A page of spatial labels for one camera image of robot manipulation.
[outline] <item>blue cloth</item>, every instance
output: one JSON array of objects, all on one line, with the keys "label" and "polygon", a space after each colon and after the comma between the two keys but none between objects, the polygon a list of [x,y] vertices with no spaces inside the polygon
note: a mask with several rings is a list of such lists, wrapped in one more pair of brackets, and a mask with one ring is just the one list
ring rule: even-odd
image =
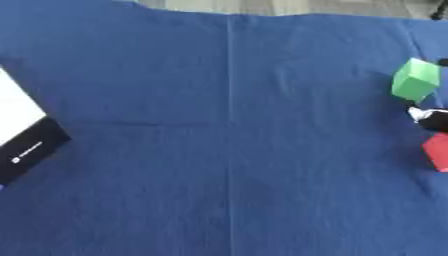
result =
[{"label": "blue cloth", "polygon": [[73,141],[0,194],[0,255],[445,256],[448,176],[389,91],[447,29],[2,0],[2,64]]}]

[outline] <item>cube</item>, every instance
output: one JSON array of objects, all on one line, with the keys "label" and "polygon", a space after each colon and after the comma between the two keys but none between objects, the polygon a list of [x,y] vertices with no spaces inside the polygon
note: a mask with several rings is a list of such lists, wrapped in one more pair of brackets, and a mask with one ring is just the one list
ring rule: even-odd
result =
[{"label": "cube", "polygon": [[394,76],[392,94],[420,103],[440,86],[440,67],[411,58]]},{"label": "cube", "polygon": [[448,172],[448,134],[435,134],[423,144],[423,149],[439,172]]}]

